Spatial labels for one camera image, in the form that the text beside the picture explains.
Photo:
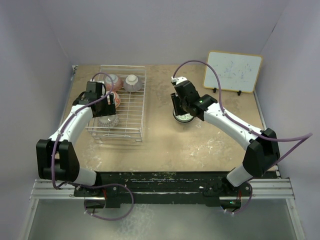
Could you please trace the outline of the blue floral bowl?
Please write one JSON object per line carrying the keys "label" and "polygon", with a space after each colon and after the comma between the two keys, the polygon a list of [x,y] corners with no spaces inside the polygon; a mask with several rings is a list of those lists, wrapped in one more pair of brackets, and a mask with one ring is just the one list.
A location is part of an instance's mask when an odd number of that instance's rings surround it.
{"label": "blue floral bowl", "polygon": [[193,118],[190,118],[190,119],[179,119],[179,118],[175,118],[175,120],[180,123],[180,124],[188,124],[190,122],[193,121]]}

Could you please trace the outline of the green patterned bowl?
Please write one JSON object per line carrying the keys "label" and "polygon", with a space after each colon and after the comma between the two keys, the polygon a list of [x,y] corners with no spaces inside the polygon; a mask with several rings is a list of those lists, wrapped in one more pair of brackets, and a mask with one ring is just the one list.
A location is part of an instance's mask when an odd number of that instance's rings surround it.
{"label": "green patterned bowl", "polygon": [[177,119],[182,119],[182,120],[184,120],[184,119],[191,119],[191,118],[194,119],[194,117],[191,116],[189,113],[184,114],[184,115],[176,115],[176,114],[175,114],[175,110],[173,110],[173,111],[172,111],[172,114],[173,114],[174,119],[175,119],[175,118],[177,118]]}

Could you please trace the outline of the orange floral bowl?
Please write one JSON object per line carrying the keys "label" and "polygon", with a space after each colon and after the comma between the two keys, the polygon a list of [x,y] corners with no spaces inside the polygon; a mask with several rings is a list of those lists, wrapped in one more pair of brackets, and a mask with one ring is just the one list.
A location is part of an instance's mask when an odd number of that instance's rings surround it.
{"label": "orange floral bowl", "polygon": [[111,102],[110,102],[110,97],[113,97],[113,102],[115,104],[115,108],[118,108],[121,104],[121,97],[120,95],[115,92],[115,91],[112,91],[108,96],[107,96],[107,101],[108,101],[108,104],[110,105]]}

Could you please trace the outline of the purple patterned bowl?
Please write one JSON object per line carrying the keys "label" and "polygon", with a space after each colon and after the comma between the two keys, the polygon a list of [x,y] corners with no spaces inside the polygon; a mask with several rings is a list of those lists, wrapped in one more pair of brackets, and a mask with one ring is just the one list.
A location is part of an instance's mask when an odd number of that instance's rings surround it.
{"label": "purple patterned bowl", "polygon": [[104,128],[114,128],[119,123],[119,116],[117,114],[102,116],[98,118],[98,126]]}

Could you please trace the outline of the white wire dish rack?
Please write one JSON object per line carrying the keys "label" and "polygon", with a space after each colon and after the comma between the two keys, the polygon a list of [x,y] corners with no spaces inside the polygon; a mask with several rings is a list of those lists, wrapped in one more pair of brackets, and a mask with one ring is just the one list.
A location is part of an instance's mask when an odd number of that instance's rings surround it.
{"label": "white wire dish rack", "polygon": [[135,65],[101,65],[99,70],[121,81],[125,81],[129,75],[135,75],[141,81],[142,87],[136,92],[126,91],[124,88],[117,90],[114,96],[117,105],[116,115],[110,116],[109,122],[101,118],[94,118],[85,129],[95,139],[123,138],[141,142],[147,69],[144,66]]}

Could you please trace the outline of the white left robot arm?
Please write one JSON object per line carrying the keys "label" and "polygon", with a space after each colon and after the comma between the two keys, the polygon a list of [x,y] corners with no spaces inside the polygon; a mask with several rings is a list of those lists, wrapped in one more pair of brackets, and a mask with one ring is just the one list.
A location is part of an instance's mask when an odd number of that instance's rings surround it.
{"label": "white left robot arm", "polygon": [[107,91],[102,82],[88,81],[83,91],[72,103],[69,115],[48,139],[36,144],[37,170],[40,179],[84,185],[91,196],[103,191],[103,184],[97,180],[98,173],[80,167],[74,148],[80,134],[94,118],[116,114],[114,95]]}

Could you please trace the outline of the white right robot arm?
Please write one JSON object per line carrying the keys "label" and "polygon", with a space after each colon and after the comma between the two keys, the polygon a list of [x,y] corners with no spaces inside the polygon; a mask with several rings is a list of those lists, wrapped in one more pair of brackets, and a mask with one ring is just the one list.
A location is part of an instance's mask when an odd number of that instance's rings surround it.
{"label": "white right robot arm", "polygon": [[218,101],[205,94],[200,96],[195,86],[185,77],[172,78],[171,84],[175,93],[171,94],[174,114],[177,116],[190,114],[195,118],[214,125],[233,138],[244,150],[242,164],[231,170],[226,181],[222,183],[222,190],[228,196],[235,195],[240,185],[252,178],[258,178],[272,168],[280,158],[276,133],[268,128],[261,130],[249,125],[224,109],[221,110]]}

